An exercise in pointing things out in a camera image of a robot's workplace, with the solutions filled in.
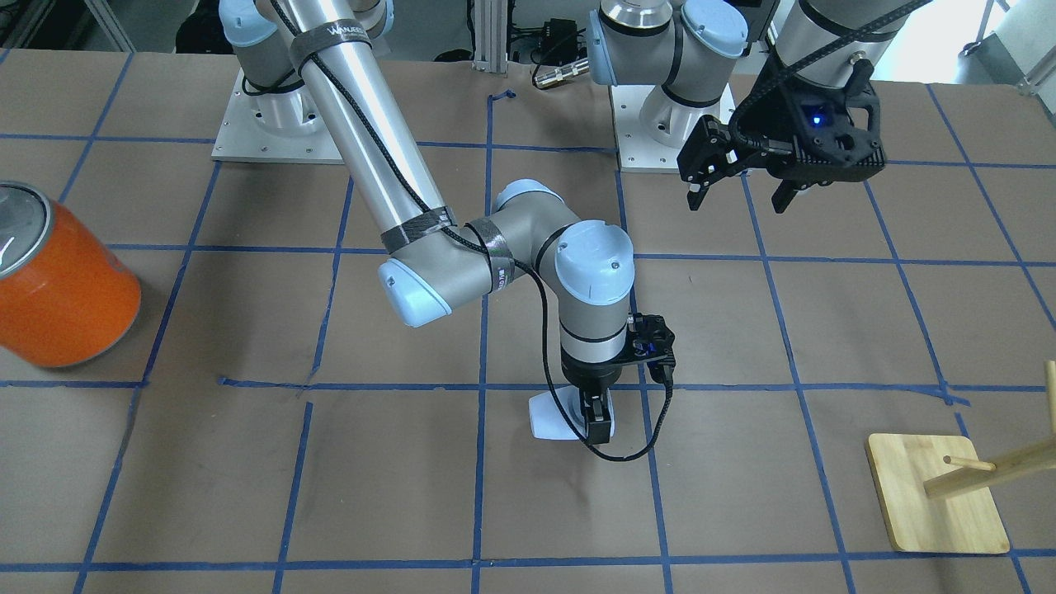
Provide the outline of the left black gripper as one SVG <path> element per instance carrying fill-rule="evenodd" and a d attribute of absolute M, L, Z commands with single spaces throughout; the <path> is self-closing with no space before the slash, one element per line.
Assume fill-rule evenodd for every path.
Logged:
<path fill-rule="evenodd" d="M 710 184 L 749 168 L 763 168 L 769 159 L 789 157 L 792 151 L 789 140 L 762 138 L 761 146 L 737 144 L 724 123 L 711 115 L 702 116 L 676 157 L 681 179 L 690 183 L 690 211 L 700 210 Z M 772 194 L 775 214 L 784 214 L 796 196 L 812 186 L 810 181 L 782 180 Z"/>

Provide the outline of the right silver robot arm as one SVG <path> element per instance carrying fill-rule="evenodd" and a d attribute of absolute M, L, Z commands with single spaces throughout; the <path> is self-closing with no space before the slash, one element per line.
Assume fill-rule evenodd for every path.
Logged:
<path fill-rule="evenodd" d="M 610 387 L 629 364 L 629 235 L 582 219 L 531 179 L 492 214 L 458 225 L 434 183 L 373 52 L 386 1 L 222 1 L 219 19 L 248 83 L 302 92 L 365 196 L 389 259 L 379 280 L 418 328 L 529 276 L 557 297 L 561 369 L 569 389 L 530 401 L 533 435 L 607 443 Z"/>

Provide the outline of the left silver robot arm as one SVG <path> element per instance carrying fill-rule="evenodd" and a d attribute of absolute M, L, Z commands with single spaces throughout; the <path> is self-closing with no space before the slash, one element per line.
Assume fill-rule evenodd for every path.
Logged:
<path fill-rule="evenodd" d="M 710 188 L 747 169 L 780 184 L 776 214 L 813 186 L 860 183 L 886 165 L 879 58 L 920 1 L 797 1 L 728 120 L 715 113 L 734 64 L 765 26 L 763 4 L 602 1 L 586 45 L 596 83 L 645 83 L 654 140 L 678 150 L 676 168 L 698 210 Z"/>

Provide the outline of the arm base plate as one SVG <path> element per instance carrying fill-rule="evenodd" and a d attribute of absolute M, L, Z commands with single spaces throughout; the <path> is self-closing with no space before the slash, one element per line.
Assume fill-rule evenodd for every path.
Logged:
<path fill-rule="evenodd" d="M 610 99 L 622 172 L 677 173 L 677 157 L 697 120 L 709 114 L 727 123 L 735 108 L 729 86 L 705 108 L 674 101 L 659 83 L 614 86 Z"/>
<path fill-rule="evenodd" d="M 211 157 L 220 162 L 332 164 L 343 161 L 304 87 L 252 97 L 238 72 Z"/>

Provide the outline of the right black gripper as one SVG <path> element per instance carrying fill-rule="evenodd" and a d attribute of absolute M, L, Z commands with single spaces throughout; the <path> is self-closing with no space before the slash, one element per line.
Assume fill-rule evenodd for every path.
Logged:
<path fill-rule="evenodd" d="M 568 353 L 561 354 L 564 376 L 581 392 L 585 439 L 588 445 L 610 443 L 614 423 L 611 400 L 607 392 L 630 361 L 622 355 L 616 356 L 611 361 L 581 361 Z"/>

